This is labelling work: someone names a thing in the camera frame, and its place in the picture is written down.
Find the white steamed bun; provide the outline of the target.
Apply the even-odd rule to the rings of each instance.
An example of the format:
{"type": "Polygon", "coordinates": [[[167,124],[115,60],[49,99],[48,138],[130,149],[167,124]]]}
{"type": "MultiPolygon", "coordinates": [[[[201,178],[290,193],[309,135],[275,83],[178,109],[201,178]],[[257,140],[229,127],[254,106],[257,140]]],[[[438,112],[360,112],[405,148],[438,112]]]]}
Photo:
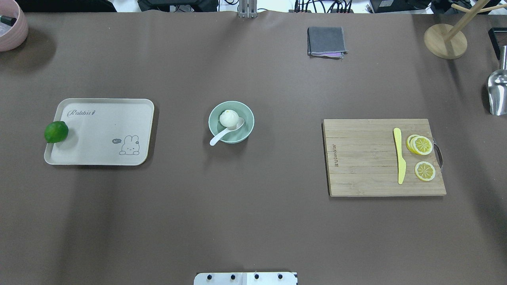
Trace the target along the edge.
{"type": "Polygon", "coordinates": [[[236,127],[239,115],[234,110],[225,110],[219,116],[219,122],[226,128],[236,127]]]}

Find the white ceramic spoon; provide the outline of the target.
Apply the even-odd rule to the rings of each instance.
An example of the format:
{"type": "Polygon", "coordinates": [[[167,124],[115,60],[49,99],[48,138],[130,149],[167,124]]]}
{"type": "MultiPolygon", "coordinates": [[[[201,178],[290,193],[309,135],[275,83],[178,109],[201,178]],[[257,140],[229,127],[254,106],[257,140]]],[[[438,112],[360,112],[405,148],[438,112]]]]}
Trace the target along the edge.
{"type": "Polygon", "coordinates": [[[217,135],[215,135],[210,140],[210,146],[216,145],[218,143],[218,141],[220,141],[228,133],[239,130],[239,128],[241,128],[243,126],[244,122],[245,122],[244,119],[240,117],[235,126],[227,127],[224,130],[222,130],[221,132],[219,132],[217,135]]]}

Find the mint green bowl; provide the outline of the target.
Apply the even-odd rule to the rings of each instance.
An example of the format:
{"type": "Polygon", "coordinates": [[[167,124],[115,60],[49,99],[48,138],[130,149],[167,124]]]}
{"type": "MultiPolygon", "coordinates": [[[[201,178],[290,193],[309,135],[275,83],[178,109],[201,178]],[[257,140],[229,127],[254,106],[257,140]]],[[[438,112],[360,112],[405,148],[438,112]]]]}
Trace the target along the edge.
{"type": "Polygon", "coordinates": [[[212,135],[217,135],[219,132],[225,129],[219,122],[219,116],[225,110],[233,110],[237,112],[239,117],[244,119],[244,124],[239,130],[226,134],[221,141],[226,144],[237,144],[241,141],[246,140],[252,133],[255,126],[255,117],[252,110],[239,101],[225,101],[218,104],[211,112],[208,118],[208,128],[212,135]]]}

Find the pink bowl with ice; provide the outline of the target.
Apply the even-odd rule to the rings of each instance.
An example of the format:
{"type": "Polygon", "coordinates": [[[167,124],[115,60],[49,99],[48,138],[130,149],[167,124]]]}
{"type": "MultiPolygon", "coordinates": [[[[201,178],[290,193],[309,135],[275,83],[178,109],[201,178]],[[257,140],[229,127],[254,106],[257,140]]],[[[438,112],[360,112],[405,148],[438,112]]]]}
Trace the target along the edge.
{"type": "Polygon", "coordinates": [[[0,24],[0,51],[13,50],[27,38],[29,30],[27,18],[14,0],[2,0],[0,2],[0,14],[17,18],[17,22],[12,27],[0,24]]]}

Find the wooden cutting board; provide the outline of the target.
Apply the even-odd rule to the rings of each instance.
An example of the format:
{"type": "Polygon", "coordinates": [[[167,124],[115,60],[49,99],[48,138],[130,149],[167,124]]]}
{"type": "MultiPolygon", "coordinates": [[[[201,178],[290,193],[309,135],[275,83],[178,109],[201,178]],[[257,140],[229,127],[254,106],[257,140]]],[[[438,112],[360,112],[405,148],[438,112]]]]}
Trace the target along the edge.
{"type": "Polygon", "coordinates": [[[322,123],[328,189],[331,197],[444,196],[441,157],[410,152],[410,135],[433,135],[428,119],[324,119],[322,123]],[[407,164],[404,182],[398,184],[398,163],[393,128],[402,132],[402,155],[407,164]],[[433,164],[436,176],[422,181],[414,173],[420,161],[433,164]]]}

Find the grey folded cloth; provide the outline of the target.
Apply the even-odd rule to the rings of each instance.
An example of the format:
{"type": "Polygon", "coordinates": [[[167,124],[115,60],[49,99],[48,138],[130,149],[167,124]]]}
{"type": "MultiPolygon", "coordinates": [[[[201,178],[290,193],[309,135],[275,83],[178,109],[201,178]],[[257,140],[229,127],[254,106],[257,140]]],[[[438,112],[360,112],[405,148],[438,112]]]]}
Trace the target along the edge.
{"type": "Polygon", "coordinates": [[[348,52],[342,27],[308,27],[309,56],[341,59],[348,52]]]}

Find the yellow plastic knife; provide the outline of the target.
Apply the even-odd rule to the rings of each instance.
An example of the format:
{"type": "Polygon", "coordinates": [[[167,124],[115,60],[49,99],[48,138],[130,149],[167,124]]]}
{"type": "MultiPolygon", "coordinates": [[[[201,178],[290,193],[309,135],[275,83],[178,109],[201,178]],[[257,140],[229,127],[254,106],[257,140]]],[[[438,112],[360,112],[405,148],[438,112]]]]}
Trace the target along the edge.
{"type": "Polygon", "coordinates": [[[404,182],[404,177],[406,175],[407,164],[402,155],[402,132],[400,128],[393,128],[393,137],[395,142],[395,150],[396,157],[398,163],[398,184],[402,184],[404,182]]]}

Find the cream rabbit tray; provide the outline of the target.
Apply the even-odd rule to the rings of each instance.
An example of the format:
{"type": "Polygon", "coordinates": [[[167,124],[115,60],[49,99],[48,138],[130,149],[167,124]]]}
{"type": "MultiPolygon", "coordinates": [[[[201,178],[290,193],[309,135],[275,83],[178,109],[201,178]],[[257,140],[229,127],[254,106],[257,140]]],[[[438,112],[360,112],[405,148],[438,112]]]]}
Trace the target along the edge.
{"type": "Polygon", "coordinates": [[[149,99],[65,99],[55,121],[64,121],[64,141],[47,144],[50,165],[137,166],[147,159],[154,104],[149,99]]]}

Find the lemon slice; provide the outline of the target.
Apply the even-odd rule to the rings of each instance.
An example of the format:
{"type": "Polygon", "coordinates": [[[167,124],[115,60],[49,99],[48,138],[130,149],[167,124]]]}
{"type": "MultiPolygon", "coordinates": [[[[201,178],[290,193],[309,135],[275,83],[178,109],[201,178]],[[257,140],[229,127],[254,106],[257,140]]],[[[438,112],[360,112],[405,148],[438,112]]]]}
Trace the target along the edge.
{"type": "Polygon", "coordinates": [[[433,143],[424,136],[410,135],[406,140],[407,149],[418,155],[429,155],[433,151],[433,143]]]}
{"type": "Polygon", "coordinates": [[[436,176],[436,169],[433,164],[427,161],[420,161],[414,167],[414,173],[421,181],[432,181],[436,176]]]}

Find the green lime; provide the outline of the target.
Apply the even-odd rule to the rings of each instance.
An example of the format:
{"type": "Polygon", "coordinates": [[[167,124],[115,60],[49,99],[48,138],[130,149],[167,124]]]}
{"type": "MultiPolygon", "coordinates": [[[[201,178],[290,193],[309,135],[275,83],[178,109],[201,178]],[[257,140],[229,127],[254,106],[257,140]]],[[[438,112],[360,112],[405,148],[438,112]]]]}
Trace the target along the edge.
{"type": "Polygon", "coordinates": [[[44,138],[48,144],[64,141],[69,133],[69,128],[64,121],[54,121],[48,124],[44,131],[44,138]]]}

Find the wooden mug tree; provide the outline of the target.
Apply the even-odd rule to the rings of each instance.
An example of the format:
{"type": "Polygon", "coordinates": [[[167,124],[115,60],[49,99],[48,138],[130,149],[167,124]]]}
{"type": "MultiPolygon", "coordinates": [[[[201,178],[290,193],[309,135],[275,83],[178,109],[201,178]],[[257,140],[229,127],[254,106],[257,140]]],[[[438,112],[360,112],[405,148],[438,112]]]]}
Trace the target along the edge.
{"type": "Polygon", "coordinates": [[[464,16],[454,26],[435,24],[424,33],[424,44],[435,56],[442,59],[458,59],[467,50],[467,38],[461,31],[478,13],[506,8],[507,4],[485,8],[488,0],[479,0],[472,8],[467,9],[452,4],[451,7],[464,12],[464,16]]]}

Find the metal scoop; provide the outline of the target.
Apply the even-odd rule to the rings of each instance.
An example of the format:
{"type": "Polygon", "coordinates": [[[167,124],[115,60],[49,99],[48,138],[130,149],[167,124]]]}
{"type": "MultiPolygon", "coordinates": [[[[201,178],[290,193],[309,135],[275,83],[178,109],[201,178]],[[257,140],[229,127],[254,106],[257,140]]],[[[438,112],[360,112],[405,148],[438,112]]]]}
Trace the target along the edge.
{"type": "Polygon", "coordinates": [[[500,48],[500,68],[488,78],[490,112],[501,116],[507,113],[507,47],[500,48]]]}

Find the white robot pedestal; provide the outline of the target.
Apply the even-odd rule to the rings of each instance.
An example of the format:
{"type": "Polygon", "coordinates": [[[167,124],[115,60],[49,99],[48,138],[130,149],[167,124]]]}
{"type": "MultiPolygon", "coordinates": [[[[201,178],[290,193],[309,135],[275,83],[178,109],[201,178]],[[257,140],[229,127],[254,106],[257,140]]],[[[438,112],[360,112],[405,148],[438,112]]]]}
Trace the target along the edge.
{"type": "Polygon", "coordinates": [[[205,272],[196,274],[194,285],[297,285],[296,272],[205,272]]]}

